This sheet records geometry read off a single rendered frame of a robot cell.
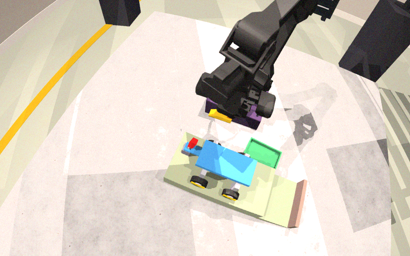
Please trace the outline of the pale yellow ramp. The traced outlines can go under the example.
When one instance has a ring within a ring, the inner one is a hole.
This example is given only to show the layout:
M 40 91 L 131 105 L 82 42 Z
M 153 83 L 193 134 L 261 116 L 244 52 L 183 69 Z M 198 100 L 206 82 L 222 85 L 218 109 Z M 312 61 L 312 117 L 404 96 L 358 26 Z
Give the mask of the pale yellow ramp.
M 195 166 L 198 156 L 184 151 L 191 139 L 198 139 L 203 148 L 205 140 L 185 132 L 163 177 L 163 181 L 221 206 L 282 227 L 299 227 L 304 205 L 307 180 L 298 183 L 275 174 L 274 168 L 257 162 L 250 187 L 240 185 L 238 200 L 222 196 L 230 189 L 231 181 L 207 171 L 206 188 L 193 185 L 192 176 L 199 176 L 202 168 Z

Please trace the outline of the red-headed pin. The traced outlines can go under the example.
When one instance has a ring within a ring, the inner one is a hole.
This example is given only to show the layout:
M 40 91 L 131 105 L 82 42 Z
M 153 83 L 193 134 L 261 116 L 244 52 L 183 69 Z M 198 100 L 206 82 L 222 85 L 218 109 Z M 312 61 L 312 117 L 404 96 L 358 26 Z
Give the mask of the red-headed pin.
M 190 148 L 193 149 L 197 145 L 197 142 L 198 142 L 198 139 L 196 138 L 191 139 L 191 141 L 188 144 L 187 149 L 190 149 Z

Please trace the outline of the light blue wheeled trolley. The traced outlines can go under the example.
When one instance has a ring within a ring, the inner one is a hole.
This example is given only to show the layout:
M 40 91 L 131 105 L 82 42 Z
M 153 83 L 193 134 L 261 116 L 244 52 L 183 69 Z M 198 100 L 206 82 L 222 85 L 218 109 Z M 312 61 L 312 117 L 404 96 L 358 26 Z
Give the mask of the light blue wheeled trolley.
M 240 185 L 250 187 L 257 161 L 249 154 L 232 151 L 215 140 L 206 140 L 203 148 L 195 146 L 191 150 L 187 149 L 188 144 L 183 150 L 198 156 L 195 166 L 202 168 L 199 176 L 192 176 L 190 182 L 193 185 L 206 188 L 208 181 L 204 177 L 209 171 L 234 181 L 230 189 L 223 189 L 222 196 L 225 198 L 236 201 Z

